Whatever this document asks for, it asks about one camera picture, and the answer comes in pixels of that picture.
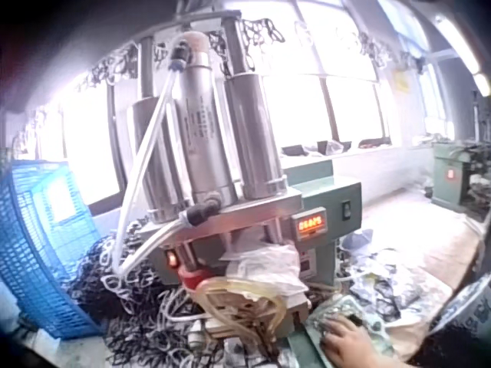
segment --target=switch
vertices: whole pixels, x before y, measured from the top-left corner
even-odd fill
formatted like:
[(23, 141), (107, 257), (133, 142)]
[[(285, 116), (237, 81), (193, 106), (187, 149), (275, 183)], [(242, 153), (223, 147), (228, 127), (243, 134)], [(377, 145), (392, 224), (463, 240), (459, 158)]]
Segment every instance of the switch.
[(343, 214), (343, 221), (351, 219), (351, 201), (344, 201), (341, 203), (341, 212)]

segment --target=yellow sign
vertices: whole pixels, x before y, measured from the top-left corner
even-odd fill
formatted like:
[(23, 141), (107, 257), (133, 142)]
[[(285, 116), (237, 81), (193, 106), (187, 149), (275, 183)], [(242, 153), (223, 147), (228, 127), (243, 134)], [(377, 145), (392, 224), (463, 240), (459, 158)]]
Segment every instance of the yellow sign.
[(406, 94), (411, 92), (409, 83), (407, 82), (406, 74), (403, 71), (394, 71), (394, 83), (396, 85), (396, 90), (404, 92)]

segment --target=metal cylinder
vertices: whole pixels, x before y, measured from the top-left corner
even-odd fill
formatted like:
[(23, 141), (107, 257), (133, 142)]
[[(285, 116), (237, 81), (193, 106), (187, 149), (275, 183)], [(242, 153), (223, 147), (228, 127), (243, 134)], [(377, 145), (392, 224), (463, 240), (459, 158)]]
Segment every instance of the metal cylinder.
[(208, 38), (203, 46), (202, 34), (187, 33), (193, 34), (189, 40), (193, 56), (180, 75), (180, 96), (176, 96), (175, 102), (193, 199), (202, 202), (210, 193), (217, 192), (222, 206), (226, 207), (237, 201), (237, 195), (219, 127)]
[[(158, 97), (148, 97), (130, 107), (134, 130), (134, 149), (138, 150), (157, 105)], [(183, 190), (176, 168), (170, 141), (167, 118), (162, 122), (162, 133), (157, 139), (143, 178), (143, 190), (153, 222), (160, 224), (174, 220), (186, 208)]]
[(225, 81), (246, 199), (262, 199), (287, 189), (276, 148), (262, 77), (237, 74)]
[(282, 244), (283, 234), (279, 218), (274, 218), (264, 225), (265, 240), (272, 244)]

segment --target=finger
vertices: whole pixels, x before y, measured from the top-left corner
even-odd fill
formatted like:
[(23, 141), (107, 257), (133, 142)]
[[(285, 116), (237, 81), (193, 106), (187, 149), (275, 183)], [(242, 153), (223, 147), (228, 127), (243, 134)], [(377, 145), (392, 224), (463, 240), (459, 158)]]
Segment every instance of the finger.
[(337, 322), (339, 322), (340, 324), (342, 324), (344, 327), (346, 327), (350, 331), (358, 330), (358, 327), (356, 327), (356, 325), (353, 322), (351, 322), (349, 319), (347, 319), (345, 316), (343, 316), (341, 314), (338, 315), (335, 320)]
[(343, 325), (340, 321), (338, 320), (326, 320), (325, 321), (325, 328), (338, 336), (343, 337), (349, 332), (349, 329), (346, 328), (345, 325)]
[(327, 333), (322, 339), (322, 343), (329, 350), (338, 351), (343, 342), (342, 337), (336, 336), (332, 333)]

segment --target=hose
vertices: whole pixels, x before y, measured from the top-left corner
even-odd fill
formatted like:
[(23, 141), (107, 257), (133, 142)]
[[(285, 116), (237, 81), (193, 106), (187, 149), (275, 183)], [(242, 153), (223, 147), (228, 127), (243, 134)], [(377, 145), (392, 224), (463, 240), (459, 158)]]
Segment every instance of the hose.
[(181, 41), (170, 54), (169, 74), (163, 85), (157, 106), (153, 111), (145, 136), (133, 162), (130, 178), (124, 194), (123, 205), (120, 210), (120, 221), (117, 226), (116, 241), (113, 248), (112, 268), (115, 274), (120, 274), (120, 261), (123, 254), (123, 238), (126, 233), (127, 223), (130, 217), (131, 207), (137, 197), (138, 188), (143, 181), (143, 175), (148, 167), (148, 162), (155, 147), (157, 137), (162, 133), (160, 122), (166, 116), (166, 105), (172, 97), (172, 89), (176, 83), (177, 75), (184, 70), (189, 60), (190, 48), (185, 41)]
[(166, 303), (166, 307), (163, 310), (163, 316), (166, 318), (166, 320), (169, 320), (170, 322), (173, 322), (175, 324), (182, 323), (182, 322), (193, 322), (195, 320), (202, 320), (203, 318), (209, 318), (209, 314), (207, 313), (201, 313), (201, 314), (194, 314), (193, 316), (182, 316), (182, 317), (173, 317), (170, 315), (170, 306), (174, 303), (174, 301), (183, 293), (186, 292), (185, 289), (179, 289)]
[(219, 294), (219, 292), (229, 292), (236, 294), (250, 293), (259, 297), (264, 297), (270, 300), (276, 306), (275, 316), (267, 327), (267, 332), (274, 334), (276, 328), (282, 322), (286, 315), (286, 305), (283, 299), (278, 295), (276, 289), (268, 284), (263, 284), (257, 281), (241, 280), (236, 278), (209, 278), (202, 281), (196, 289), (195, 298), (199, 305), (212, 317), (231, 327), (241, 337), (247, 337), (252, 341), (261, 343), (257, 333), (235, 322), (232, 318), (227, 317), (224, 313), (215, 308), (209, 300), (210, 294)]
[(130, 217), (130, 210), (137, 197), (138, 188), (143, 181), (143, 175), (147, 171), (148, 162), (150, 161), (153, 147), (157, 141), (157, 137), (161, 134), (162, 125), (159, 124), (166, 114), (166, 105), (172, 96), (172, 89), (177, 78), (177, 72), (171, 71), (163, 86), (162, 94), (157, 102), (157, 107), (153, 112), (150, 124), (145, 136), (143, 137), (140, 149), (133, 163), (131, 175), (128, 181), (128, 186), (124, 194), (123, 206), (120, 212), (120, 221), (117, 226), (116, 242), (113, 249), (113, 270), (119, 274), (121, 255), (123, 254), (123, 239), (126, 234), (126, 227)]
[(117, 267), (116, 270), (113, 269), (114, 273), (120, 277), (126, 276), (146, 257), (148, 257), (148, 255), (150, 255), (155, 248), (185, 227), (186, 225), (180, 218), (165, 224), (158, 232), (153, 234), (147, 241), (145, 241), (143, 245), (137, 249), (134, 255), (129, 255), (121, 266)]

